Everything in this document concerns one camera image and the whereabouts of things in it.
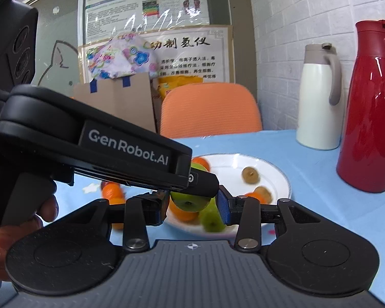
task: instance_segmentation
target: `thermos lid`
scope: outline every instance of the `thermos lid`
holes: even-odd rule
[[[336,55],[337,49],[331,43],[309,44],[305,46],[304,63],[330,65],[328,55]]]
[[[379,21],[361,21],[356,24],[358,32],[374,31],[385,34],[385,20]]]
[[[337,49],[331,43],[309,44],[305,46],[305,51],[321,51],[322,53],[337,54]]]

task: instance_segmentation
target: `metal screw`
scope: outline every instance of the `metal screw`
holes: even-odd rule
[[[243,238],[238,241],[238,245],[243,249],[253,249],[258,246],[258,242],[253,238]]]
[[[141,249],[145,247],[146,242],[142,238],[132,238],[127,241],[126,246],[130,249]]]

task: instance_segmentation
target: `white plate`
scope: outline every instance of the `white plate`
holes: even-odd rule
[[[253,192],[258,186],[265,186],[272,194],[272,205],[276,205],[280,198],[291,198],[292,189],[286,175],[265,160],[243,154],[210,154],[201,157],[210,163],[210,171],[217,176],[220,185],[224,185],[234,197]],[[243,181],[241,172],[245,167],[253,167],[258,171],[261,176],[259,183],[247,184]],[[190,234],[208,238],[231,238],[238,230],[238,225],[234,225],[226,227],[221,233],[207,233],[198,219],[191,223],[183,223],[173,215],[170,209],[167,210],[165,221]]]

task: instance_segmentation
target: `white brick wall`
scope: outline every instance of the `white brick wall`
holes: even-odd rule
[[[355,23],[385,19],[385,0],[251,0],[257,48],[258,103],[265,129],[296,128],[305,45],[332,43],[349,89]]]

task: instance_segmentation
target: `white thermos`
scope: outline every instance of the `white thermos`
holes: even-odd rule
[[[301,76],[297,141],[330,150],[340,145],[344,118],[341,63],[332,44],[307,45]]]

